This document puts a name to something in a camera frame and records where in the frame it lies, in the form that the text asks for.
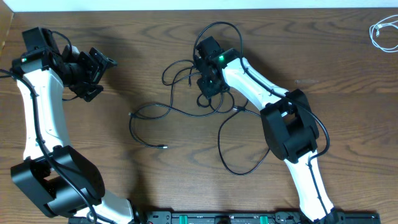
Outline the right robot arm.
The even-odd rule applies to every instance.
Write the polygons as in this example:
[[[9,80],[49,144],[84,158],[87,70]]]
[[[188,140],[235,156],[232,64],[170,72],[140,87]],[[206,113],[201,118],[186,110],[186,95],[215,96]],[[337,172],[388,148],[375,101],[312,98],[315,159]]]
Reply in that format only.
[[[197,84],[211,98],[230,88],[243,94],[260,112],[266,143],[287,165],[298,192],[300,210],[312,223],[335,223],[335,208],[318,168],[320,120],[304,92],[288,91],[257,72],[236,49],[224,50],[213,37],[195,46]]]

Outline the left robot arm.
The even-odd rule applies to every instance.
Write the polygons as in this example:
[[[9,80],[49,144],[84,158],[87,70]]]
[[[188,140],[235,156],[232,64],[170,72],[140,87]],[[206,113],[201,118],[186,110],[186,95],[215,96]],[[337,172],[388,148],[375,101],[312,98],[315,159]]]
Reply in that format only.
[[[72,44],[59,50],[54,31],[24,31],[26,52],[13,60],[10,75],[21,92],[26,125],[23,161],[11,168],[14,184],[49,218],[70,223],[132,223],[129,200],[106,190],[98,168],[73,148],[63,110],[63,91],[91,101],[100,80],[116,62],[97,49]]]

